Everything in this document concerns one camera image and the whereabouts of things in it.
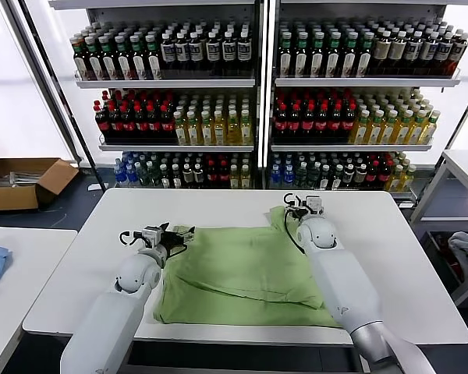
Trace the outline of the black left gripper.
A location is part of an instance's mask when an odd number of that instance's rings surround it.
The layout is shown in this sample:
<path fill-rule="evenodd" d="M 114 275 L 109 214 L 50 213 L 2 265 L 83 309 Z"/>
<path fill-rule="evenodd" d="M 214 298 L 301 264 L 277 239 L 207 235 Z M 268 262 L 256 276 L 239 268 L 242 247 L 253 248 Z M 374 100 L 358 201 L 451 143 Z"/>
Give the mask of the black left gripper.
<path fill-rule="evenodd" d="M 159 228 L 163 233 L 160 244 L 165 248 L 166 257 L 171 258 L 187 250 L 187 245 L 193 241 L 195 227 L 188 228 L 185 231 L 167 231 L 169 222 L 160 224 Z"/>

